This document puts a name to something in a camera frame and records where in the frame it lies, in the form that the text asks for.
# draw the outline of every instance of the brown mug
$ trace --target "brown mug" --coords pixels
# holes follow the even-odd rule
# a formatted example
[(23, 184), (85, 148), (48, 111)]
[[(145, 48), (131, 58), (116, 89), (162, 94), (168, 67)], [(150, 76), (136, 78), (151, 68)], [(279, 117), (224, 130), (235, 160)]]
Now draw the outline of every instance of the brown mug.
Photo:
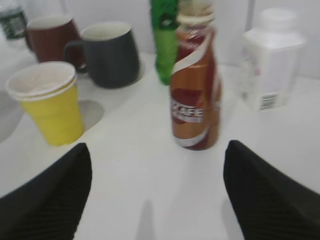
[[(26, 26), (26, 41), (39, 63), (64, 61), (65, 45), (76, 40), (80, 40), (79, 32), (73, 18), (68, 15), (39, 17)], [(73, 47), (70, 58), (75, 67), (83, 65), (85, 61), (81, 47)]]

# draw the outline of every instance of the yellow paper cup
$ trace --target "yellow paper cup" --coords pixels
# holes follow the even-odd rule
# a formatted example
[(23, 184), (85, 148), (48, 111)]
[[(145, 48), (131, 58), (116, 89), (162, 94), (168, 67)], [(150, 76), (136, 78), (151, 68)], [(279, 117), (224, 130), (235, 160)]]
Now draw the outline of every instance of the yellow paper cup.
[(50, 145), (71, 144), (84, 133), (75, 68), (45, 62), (16, 73), (6, 84)]

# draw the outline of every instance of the white container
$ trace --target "white container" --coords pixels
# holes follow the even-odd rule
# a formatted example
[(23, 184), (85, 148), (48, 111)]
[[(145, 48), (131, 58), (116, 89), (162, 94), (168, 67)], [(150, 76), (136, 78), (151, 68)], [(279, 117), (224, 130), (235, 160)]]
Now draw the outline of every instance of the white container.
[(271, 8), (260, 14), (260, 28), (244, 34), (243, 99), (256, 111), (287, 103), (306, 40), (295, 29), (297, 15)]

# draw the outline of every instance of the mug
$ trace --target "mug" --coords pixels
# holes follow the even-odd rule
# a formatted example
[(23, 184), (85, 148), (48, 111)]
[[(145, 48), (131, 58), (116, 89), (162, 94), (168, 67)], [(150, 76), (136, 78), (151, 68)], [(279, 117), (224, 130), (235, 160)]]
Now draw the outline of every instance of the mug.
[[(64, 61), (65, 45), (80, 36), (73, 18), (69, 15), (38, 17), (26, 26), (26, 40), (40, 63)], [(70, 63), (79, 67), (84, 63), (81, 48), (70, 50)]]
[(71, 50), (82, 47), (86, 67), (93, 82), (108, 89), (121, 88), (135, 82), (140, 61), (132, 27), (125, 22), (103, 22), (85, 28), (80, 41), (69, 42), (64, 59), (71, 62)]

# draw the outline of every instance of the green bottle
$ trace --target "green bottle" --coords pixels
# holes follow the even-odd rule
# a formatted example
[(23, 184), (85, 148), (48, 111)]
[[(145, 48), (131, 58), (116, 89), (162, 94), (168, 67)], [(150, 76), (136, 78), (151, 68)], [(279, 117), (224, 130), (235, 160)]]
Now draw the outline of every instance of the green bottle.
[(156, 47), (156, 70), (161, 81), (169, 85), (176, 62), (178, 0), (150, 0), (152, 28)]

